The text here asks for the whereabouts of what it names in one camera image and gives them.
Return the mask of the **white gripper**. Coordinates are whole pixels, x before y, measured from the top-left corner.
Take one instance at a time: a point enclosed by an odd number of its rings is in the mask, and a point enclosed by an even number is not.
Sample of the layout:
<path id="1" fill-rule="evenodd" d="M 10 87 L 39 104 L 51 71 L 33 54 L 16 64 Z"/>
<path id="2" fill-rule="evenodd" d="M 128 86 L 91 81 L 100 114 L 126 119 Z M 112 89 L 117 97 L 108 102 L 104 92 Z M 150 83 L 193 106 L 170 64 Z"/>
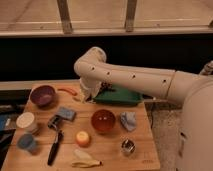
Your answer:
<path id="1" fill-rule="evenodd" d="M 88 81 L 87 79 L 81 78 L 79 80 L 81 92 L 84 95 L 84 100 L 87 101 L 89 98 L 94 98 L 98 95 L 101 88 L 100 81 Z"/>

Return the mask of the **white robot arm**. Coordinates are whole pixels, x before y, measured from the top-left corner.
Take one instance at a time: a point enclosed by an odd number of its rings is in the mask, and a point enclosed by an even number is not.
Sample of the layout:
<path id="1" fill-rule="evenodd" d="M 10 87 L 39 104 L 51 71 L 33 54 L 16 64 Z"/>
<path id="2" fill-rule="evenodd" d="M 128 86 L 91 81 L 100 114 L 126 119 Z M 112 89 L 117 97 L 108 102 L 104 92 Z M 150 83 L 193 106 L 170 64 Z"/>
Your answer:
<path id="1" fill-rule="evenodd" d="M 213 76 L 183 71 L 112 65 L 99 47 L 74 63 L 86 98 L 103 82 L 119 85 L 182 107 L 176 171 L 213 171 Z"/>

